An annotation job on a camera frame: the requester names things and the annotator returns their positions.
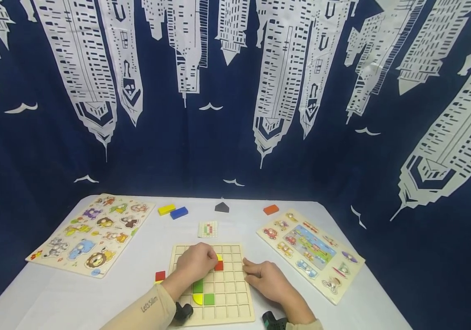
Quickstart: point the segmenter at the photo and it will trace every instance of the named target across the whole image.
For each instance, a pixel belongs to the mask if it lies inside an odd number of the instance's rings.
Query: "sleeve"
[[[171,296],[162,285],[157,284],[101,330],[165,330],[172,322],[176,310]]]
[[[323,330],[320,320],[315,320],[311,324],[292,324],[287,323],[287,330]]]

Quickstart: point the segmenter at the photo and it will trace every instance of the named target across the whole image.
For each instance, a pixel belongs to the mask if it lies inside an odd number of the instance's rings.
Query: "map picture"
[[[323,270],[336,255],[335,250],[323,243],[322,240],[314,236],[302,225],[297,225],[283,239],[319,270]]]

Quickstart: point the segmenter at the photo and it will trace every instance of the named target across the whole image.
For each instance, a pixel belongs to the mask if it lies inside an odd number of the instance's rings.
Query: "green block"
[[[194,294],[201,294],[204,292],[204,281],[199,280],[193,283],[193,293]]]
[[[204,306],[215,305],[215,294],[204,295]]]

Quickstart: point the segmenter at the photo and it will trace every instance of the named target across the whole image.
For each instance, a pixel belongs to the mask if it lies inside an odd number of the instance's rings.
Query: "red square block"
[[[155,274],[155,282],[163,281],[166,279],[166,271],[157,271]]]
[[[219,262],[215,265],[215,270],[216,270],[216,271],[222,271],[222,270],[224,270],[224,265],[222,264],[222,261],[219,261]]]
[[[265,212],[266,215],[271,215],[272,213],[275,213],[277,211],[279,211],[279,208],[275,204],[267,206],[266,208],[263,209],[263,212]]]

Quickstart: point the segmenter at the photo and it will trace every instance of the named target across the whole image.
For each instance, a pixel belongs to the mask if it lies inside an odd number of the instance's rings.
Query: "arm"
[[[287,330],[323,330],[307,302],[294,289],[276,264],[265,261],[261,264],[243,259],[243,270],[249,275],[245,280],[266,298],[280,303],[287,315]]]
[[[162,285],[155,285],[111,319],[101,330],[165,329],[173,320],[175,311],[175,300]]]
[[[162,284],[111,319],[101,330],[162,330],[175,317],[175,302],[194,282],[204,278],[218,263],[208,244],[190,247],[177,261],[177,268]]]

